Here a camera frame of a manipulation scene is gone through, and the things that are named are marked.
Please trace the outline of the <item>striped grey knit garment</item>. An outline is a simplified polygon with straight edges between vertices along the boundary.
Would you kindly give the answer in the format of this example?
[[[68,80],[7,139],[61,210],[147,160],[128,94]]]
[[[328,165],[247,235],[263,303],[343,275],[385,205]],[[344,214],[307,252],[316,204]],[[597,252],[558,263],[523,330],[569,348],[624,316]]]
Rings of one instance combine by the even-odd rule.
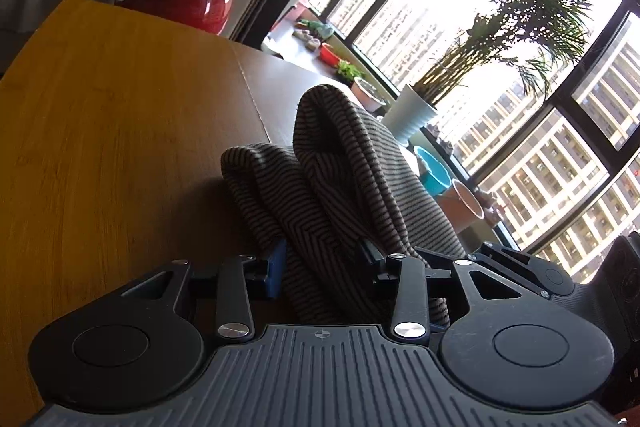
[[[384,255],[465,255],[393,135],[334,87],[302,96],[292,146],[231,147],[221,171],[258,256],[286,245],[282,322],[384,322],[393,300],[373,283],[359,248],[365,239]]]

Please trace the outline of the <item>pink plastic bucket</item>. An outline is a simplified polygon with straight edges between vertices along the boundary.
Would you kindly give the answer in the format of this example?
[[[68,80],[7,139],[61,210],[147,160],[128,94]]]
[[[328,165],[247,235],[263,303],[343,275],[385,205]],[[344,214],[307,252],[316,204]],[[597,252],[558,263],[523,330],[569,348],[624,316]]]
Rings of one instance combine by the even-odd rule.
[[[483,206],[466,185],[457,179],[451,181],[444,193],[436,196],[436,202],[456,233],[485,218]]]

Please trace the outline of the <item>teal plastic basin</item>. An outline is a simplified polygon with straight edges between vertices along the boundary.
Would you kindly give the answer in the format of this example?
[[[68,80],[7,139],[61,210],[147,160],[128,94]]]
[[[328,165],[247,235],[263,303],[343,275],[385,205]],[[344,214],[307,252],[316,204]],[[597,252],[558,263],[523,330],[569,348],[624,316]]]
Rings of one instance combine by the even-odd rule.
[[[419,159],[419,179],[427,193],[432,196],[445,193],[451,186],[450,174],[446,167],[423,147],[416,146],[413,152]]]

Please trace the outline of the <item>white ribbed plant pot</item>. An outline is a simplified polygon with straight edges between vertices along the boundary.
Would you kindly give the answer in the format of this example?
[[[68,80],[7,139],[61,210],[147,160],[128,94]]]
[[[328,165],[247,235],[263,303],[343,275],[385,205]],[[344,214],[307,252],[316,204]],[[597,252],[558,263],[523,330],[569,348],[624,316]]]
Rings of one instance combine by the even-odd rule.
[[[435,116],[436,109],[425,102],[413,87],[405,86],[383,117],[382,124],[399,144],[407,145],[413,135]]]

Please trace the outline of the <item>potted bamboo palm plant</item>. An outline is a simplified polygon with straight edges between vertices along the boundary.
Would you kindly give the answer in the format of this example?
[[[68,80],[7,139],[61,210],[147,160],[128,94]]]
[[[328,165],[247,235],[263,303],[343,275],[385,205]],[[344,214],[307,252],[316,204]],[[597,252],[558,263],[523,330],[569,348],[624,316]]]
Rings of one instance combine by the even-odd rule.
[[[586,52],[589,0],[491,0],[412,90],[431,106],[439,104],[474,68],[497,62],[518,72],[524,93],[545,100],[550,74],[577,64]]]

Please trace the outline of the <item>green leafy vegetables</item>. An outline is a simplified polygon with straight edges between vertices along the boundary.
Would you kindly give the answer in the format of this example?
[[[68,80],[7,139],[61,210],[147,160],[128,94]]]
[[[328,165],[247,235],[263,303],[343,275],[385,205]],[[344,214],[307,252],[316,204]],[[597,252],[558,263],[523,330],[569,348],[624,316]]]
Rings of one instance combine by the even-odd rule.
[[[357,78],[363,79],[364,72],[361,72],[355,65],[349,61],[339,60],[335,67],[335,76],[346,86],[350,87]]]

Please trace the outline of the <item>red basin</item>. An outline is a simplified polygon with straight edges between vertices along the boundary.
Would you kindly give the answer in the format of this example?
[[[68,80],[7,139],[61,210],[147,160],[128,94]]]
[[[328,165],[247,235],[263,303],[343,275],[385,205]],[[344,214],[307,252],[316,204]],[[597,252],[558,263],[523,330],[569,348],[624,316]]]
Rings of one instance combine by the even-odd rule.
[[[320,61],[323,64],[326,64],[326,66],[337,69],[342,59],[334,52],[332,46],[330,46],[329,43],[324,42],[320,46],[319,50]]]

